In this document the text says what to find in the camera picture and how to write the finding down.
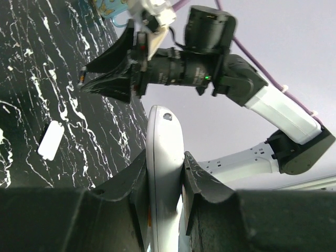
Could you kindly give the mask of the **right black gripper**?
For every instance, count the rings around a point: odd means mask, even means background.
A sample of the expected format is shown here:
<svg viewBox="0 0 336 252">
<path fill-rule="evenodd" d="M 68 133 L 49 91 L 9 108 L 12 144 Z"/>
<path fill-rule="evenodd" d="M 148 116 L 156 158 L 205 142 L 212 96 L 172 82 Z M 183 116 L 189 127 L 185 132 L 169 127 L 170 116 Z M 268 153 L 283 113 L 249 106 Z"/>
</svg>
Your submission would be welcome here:
<svg viewBox="0 0 336 252">
<path fill-rule="evenodd" d="M 131 83 L 138 97 L 145 95 L 147 85 L 195 87 L 202 95 L 210 82 L 220 74 L 229 53 L 236 28 L 236 18 L 228 12 L 201 5 L 192 5 L 184 31 L 184 45 L 178 49 L 159 48 L 153 56 L 148 48 L 146 33 L 139 32 L 133 51 L 136 64 L 119 65 L 133 47 L 134 20 L 129 19 L 120 38 L 99 57 L 86 65 L 87 72 L 99 77 L 80 84 L 85 93 L 131 101 Z"/>
</svg>

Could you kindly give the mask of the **white battery cover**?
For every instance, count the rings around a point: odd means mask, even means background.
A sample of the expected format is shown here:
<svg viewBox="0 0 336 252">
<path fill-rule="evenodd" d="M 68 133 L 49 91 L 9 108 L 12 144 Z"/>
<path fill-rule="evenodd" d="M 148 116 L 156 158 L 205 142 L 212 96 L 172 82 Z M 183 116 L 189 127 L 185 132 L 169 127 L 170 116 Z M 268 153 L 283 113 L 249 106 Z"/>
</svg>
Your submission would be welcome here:
<svg viewBox="0 0 336 252">
<path fill-rule="evenodd" d="M 37 150 L 44 160 L 52 161 L 55 158 L 64 131 L 64 127 L 58 121 L 50 122 Z"/>
</svg>

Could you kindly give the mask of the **small black battery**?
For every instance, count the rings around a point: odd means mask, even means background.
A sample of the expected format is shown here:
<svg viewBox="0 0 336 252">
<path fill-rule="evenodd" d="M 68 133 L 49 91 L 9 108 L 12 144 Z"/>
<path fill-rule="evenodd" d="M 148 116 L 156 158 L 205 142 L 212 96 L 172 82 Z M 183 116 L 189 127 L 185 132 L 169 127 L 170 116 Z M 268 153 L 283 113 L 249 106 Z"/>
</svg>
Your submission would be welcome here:
<svg viewBox="0 0 336 252">
<path fill-rule="evenodd" d="M 79 78 L 78 78 L 78 82 L 77 82 L 77 86 L 81 87 L 85 81 L 85 77 L 86 77 L 86 70 L 80 70 L 79 72 Z"/>
</svg>

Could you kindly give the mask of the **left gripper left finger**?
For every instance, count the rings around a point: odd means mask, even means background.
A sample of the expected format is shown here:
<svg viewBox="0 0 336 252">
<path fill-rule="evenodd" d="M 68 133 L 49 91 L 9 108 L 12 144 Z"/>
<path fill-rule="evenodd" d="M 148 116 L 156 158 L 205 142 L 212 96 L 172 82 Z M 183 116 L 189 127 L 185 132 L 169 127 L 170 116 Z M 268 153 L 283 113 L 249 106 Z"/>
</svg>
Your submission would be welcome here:
<svg viewBox="0 0 336 252">
<path fill-rule="evenodd" d="M 145 251 L 146 152 L 93 190 L 1 189 L 1 251 Z"/>
</svg>

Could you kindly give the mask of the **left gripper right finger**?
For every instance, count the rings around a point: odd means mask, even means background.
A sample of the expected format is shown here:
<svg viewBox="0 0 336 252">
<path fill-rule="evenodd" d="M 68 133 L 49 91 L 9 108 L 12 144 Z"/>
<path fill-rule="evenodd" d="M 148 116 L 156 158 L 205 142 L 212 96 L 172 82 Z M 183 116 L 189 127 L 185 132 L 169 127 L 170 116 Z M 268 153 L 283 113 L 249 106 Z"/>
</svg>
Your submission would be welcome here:
<svg viewBox="0 0 336 252">
<path fill-rule="evenodd" d="M 191 251 L 335 251 L 335 192 L 233 190 L 185 153 Z"/>
</svg>

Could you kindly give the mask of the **white remote control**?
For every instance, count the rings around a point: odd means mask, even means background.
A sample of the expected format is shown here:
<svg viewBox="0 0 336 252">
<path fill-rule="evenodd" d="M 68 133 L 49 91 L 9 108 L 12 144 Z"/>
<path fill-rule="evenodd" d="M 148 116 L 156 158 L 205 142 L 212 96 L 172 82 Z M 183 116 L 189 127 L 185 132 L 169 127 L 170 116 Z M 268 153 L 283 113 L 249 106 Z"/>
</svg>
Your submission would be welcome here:
<svg viewBox="0 0 336 252">
<path fill-rule="evenodd" d="M 181 211 L 181 172 L 184 140 L 181 124 L 166 107 L 154 105 L 148 117 L 146 166 L 148 171 L 151 250 L 178 251 Z"/>
</svg>

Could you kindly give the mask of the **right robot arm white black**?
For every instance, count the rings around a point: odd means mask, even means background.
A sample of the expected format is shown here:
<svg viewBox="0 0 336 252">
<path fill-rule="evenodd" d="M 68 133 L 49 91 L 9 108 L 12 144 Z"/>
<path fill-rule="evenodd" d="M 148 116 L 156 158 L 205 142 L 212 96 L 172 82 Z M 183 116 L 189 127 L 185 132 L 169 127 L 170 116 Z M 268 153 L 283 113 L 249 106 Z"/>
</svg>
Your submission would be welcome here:
<svg viewBox="0 0 336 252">
<path fill-rule="evenodd" d="M 276 126 L 274 134 L 253 148 L 200 163 L 221 182 L 263 173 L 302 174 L 335 142 L 312 112 L 269 85 L 257 65 L 230 53 L 236 27 L 230 13 L 193 5 L 185 43 L 163 49 L 174 7 L 133 1 L 129 12 L 132 18 L 121 37 L 82 67 L 80 89 L 129 103 L 132 95 L 145 95 L 148 84 L 194 87 L 199 95 L 212 84 L 213 96 L 225 95 Z"/>
</svg>

